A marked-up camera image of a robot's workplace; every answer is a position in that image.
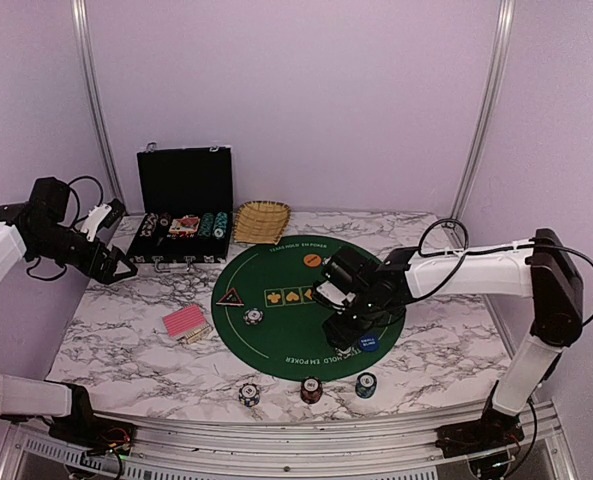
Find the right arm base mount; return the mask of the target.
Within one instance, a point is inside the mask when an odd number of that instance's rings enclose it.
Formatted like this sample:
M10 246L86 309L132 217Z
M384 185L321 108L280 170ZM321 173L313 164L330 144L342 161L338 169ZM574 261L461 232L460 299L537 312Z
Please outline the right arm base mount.
M436 429L435 447L445 458L475 454L519 443L525 438L520 422L508 425L482 419L441 426Z

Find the blue small blind button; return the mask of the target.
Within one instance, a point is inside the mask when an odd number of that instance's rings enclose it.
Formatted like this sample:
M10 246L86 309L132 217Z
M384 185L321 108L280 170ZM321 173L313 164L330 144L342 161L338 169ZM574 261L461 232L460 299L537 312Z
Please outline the blue small blind button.
M362 352L372 353L379 349L380 341L376 335L366 334L358 340L357 345Z

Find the triangular all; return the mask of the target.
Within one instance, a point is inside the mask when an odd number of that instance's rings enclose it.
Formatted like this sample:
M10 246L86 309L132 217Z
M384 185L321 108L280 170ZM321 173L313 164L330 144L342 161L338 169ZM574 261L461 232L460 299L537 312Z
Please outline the triangular all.
M227 290L226 293L216 302L216 305L226 307L241 307L244 305L244 302L237 290L232 287Z

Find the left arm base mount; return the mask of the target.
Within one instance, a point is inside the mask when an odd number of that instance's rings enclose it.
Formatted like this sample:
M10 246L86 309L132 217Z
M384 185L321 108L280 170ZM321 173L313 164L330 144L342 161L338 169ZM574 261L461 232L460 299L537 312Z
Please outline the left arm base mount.
M51 437L84 447L91 455L128 453L135 432L134 424L107 418L95 418L91 422L56 418L49 427Z

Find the red black chip stack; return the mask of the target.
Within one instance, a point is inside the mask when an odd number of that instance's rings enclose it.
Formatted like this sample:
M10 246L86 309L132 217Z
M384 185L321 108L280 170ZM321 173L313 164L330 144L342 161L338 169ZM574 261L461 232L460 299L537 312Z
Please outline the red black chip stack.
M322 397L322 383L317 377L307 377L301 382L300 398L306 404L315 404Z

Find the orange big blind button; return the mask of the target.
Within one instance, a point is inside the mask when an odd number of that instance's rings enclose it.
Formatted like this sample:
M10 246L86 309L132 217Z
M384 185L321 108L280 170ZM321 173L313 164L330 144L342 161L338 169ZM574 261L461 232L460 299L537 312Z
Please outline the orange big blind button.
M316 267L322 263L322 259L317 254L308 254L303 259L304 263L309 267Z

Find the blue beige chip stack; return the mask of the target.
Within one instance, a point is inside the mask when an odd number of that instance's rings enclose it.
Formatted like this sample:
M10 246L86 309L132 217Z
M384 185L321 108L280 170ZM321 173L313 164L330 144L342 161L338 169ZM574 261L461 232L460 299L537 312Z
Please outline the blue beige chip stack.
M246 382L238 390L238 400L245 407L256 406L260 402L260 388L253 382Z

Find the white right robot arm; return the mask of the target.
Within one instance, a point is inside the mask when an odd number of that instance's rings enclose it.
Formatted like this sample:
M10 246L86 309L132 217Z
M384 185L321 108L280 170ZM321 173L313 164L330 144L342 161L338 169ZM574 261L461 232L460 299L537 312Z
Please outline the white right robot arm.
M529 302L532 323L477 419L471 438L491 448L510 431L528 397L584 328L584 285L573 252L558 234L541 228L524 240L466 249L392 250L377 262L343 247L325 261L313 298L332 309L323 330L328 343L346 350L379 322L405 316L431 297L506 297Z

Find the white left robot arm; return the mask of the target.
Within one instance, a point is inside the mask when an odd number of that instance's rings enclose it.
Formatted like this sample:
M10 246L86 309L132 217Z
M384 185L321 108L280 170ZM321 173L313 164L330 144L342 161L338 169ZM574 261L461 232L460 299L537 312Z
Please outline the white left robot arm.
M136 275L137 268L117 247L107 247L98 233L115 225L125 213L118 200L100 200L87 214L65 221L69 201L78 195L72 182L54 177L35 181L28 200L0 206L0 364L8 367L22 335L38 339L44 326L39 314L56 317L57 301L43 287L21 277L27 262L52 260L62 272L73 267L84 276L110 285ZM14 367L0 373L0 418L49 416L82 445L101 438L102 423L93 416L85 388L35 379L35 367Z

